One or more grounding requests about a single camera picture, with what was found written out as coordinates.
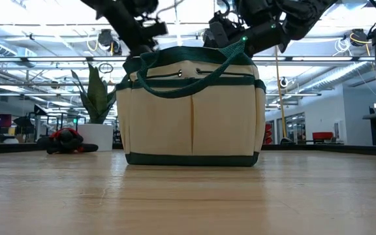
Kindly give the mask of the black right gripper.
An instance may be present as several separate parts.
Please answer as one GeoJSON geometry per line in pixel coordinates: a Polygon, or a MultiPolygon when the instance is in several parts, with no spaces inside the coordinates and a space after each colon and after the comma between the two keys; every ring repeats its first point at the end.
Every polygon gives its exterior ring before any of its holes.
{"type": "Polygon", "coordinates": [[[243,19],[238,16],[238,21],[230,21],[220,12],[216,12],[209,21],[209,28],[202,35],[204,47],[224,48],[239,40],[245,41],[244,52],[248,56],[278,46],[284,52],[289,44],[289,36],[285,33],[278,18],[263,18],[254,25],[245,28],[243,19]]]}

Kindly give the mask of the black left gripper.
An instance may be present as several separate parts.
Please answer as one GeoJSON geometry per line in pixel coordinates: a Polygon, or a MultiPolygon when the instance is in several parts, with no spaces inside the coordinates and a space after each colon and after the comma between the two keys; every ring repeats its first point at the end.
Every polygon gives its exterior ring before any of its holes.
{"type": "Polygon", "coordinates": [[[166,35],[167,26],[149,15],[156,11],[158,2],[104,2],[102,15],[128,47],[132,56],[152,52],[157,45],[154,37],[166,35]]]}

